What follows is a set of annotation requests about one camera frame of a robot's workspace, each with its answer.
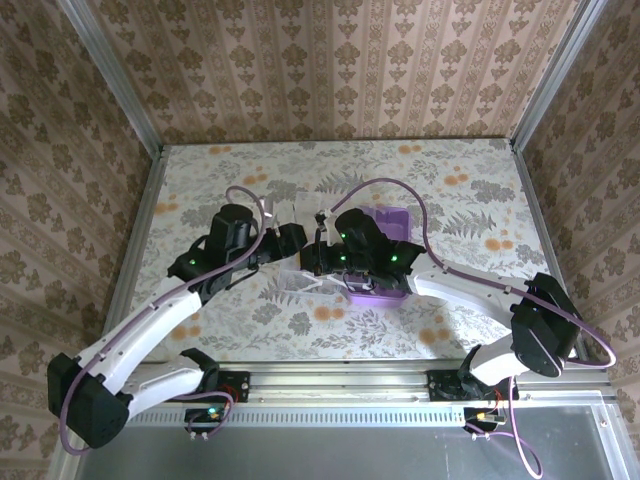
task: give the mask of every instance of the patterned wallpaper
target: patterned wallpaper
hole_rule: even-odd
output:
[[[619,354],[640,453],[640,2],[611,0],[525,149],[570,293]]]
[[[508,136],[578,0],[91,0],[165,144]]]
[[[100,335],[150,159],[55,2],[0,2],[0,478],[44,478],[46,364]]]

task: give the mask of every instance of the aluminum frame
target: aluminum frame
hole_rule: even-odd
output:
[[[531,139],[606,4],[606,0],[582,0],[576,8],[576,13],[513,132],[514,144],[521,150],[524,150]]]
[[[560,264],[558,263],[558,259],[553,250],[551,236],[549,235],[547,224],[544,221],[544,216],[540,209],[540,203],[538,203],[538,197],[536,195],[535,188],[533,187],[529,170],[527,170],[527,164],[524,161],[524,156],[522,155],[522,149],[517,145],[513,145],[512,150],[515,156],[516,169],[518,170],[518,175],[522,182],[522,188],[524,190],[525,197],[527,198],[527,203],[531,209],[531,216],[533,217],[533,223],[536,227],[536,231],[538,232],[538,237],[540,238],[542,253],[547,261],[549,272],[558,280],[558,282],[560,282],[562,288],[566,290],[567,285],[564,283],[564,279],[562,278]]]
[[[447,415],[463,407],[487,407],[492,402],[430,402],[427,370],[456,369],[457,360],[398,360],[357,362],[226,363],[224,370],[251,372],[251,396],[235,412],[241,420],[225,428],[264,427],[423,427],[450,426],[446,420],[430,425],[423,418]],[[609,468],[615,479],[640,479],[631,441],[626,434],[615,391],[605,371],[567,365],[563,375],[547,378],[532,372],[518,377],[516,409],[561,406],[591,407]],[[127,428],[184,426],[187,408],[209,404],[169,403],[148,410]],[[404,422],[393,424],[382,415],[401,412]],[[293,418],[294,415],[305,419]],[[336,415],[343,415],[342,424]],[[333,418],[327,425],[324,418]]]
[[[136,287],[138,273],[142,265],[142,257],[144,255],[147,236],[151,228],[151,220],[153,220],[153,212],[158,201],[158,195],[164,181],[164,172],[167,168],[167,160],[171,148],[163,148],[157,158],[151,164],[151,170],[147,177],[147,183],[144,187],[144,193],[140,199],[138,214],[136,215],[127,251],[122,261],[122,269],[116,282],[116,288],[111,297],[111,305],[107,312],[102,334],[105,335],[111,331],[122,319],[129,314],[129,307]]]
[[[102,73],[109,89],[138,134],[138,138],[151,158],[156,158],[162,151],[160,135],[156,132],[125,69],[113,53],[88,3],[86,0],[60,0],[62,10],[78,32],[82,43],[87,47],[93,62]]]

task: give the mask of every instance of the table surface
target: table surface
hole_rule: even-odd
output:
[[[229,185],[271,196],[282,224],[293,219],[298,192],[340,198],[382,176],[420,193],[429,211],[431,244],[445,259],[505,276],[548,272],[505,139],[173,146],[132,308],[178,255],[208,233]],[[376,184],[353,202],[409,208],[412,241],[421,243],[417,203],[400,187]],[[218,294],[148,360],[167,361],[189,347],[225,362],[462,358],[476,344],[506,333],[472,310],[435,298],[413,295],[400,308],[385,310],[353,305],[342,291],[291,294],[282,290],[278,272],[278,264],[266,265]]]

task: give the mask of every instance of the purple container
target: purple container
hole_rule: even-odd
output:
[[[367,215],[371,216],[380,231],[384,233],[390,240],[411,239],[411,214],[406,208],[399,207],[358,207]],[[347,277],[349,283],[359,279],[355,277]],[[382,307],[382,308],[398,308],[402,302],[409,296],[407,293],[397,290],[387,290],[376,287],[372,292],[353,293],[347,291],[347,295],[354,305],[363,305],[366,307]]]

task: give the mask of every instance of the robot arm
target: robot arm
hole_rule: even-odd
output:
[[[325,217],[316,219],[322,230]],[[316,242],[301,252],[303,269],[315,275],[360,276],[368,285],[443,298],[482,313],[511,330],[493,344],[472,349],[463,362],[458,378],[468,398],[485,398],[500,381],[527,370],[549,377],[562,372],[579,328],[515,293],[525,291],[578,316],[553,277],[542,273],[532,280],[501,277],[451,262],[441,262],[443,268],[422,246],[389,240],[375,221],[359,209],[341,214],[335,226],[343,243],[329,246],[316,236]],[[497,290],[496,284],[504,285],[504,290]]]
[[[49,410],[60,418],[66,415],[67,426],[90,447],[111,441],[130,418],[147,408],[187,393],[216,390],[218,365],[197,349],[185,350],[163,365],[140,363],[172,329],[232,286],[234,272],[256,272],[262,264],[296,254],[307,243],[302,226],[287,224],[266,229],[257,249],[249,254],[257,241],[249,235],[252,222],[248,208],[222,207],[213,218],[210,234],[176,259],[168,277],[135,311],[74,359],[61,353],[50,362]],[[235,261],[233,268],[197,281],[243,255],[246,259]]]

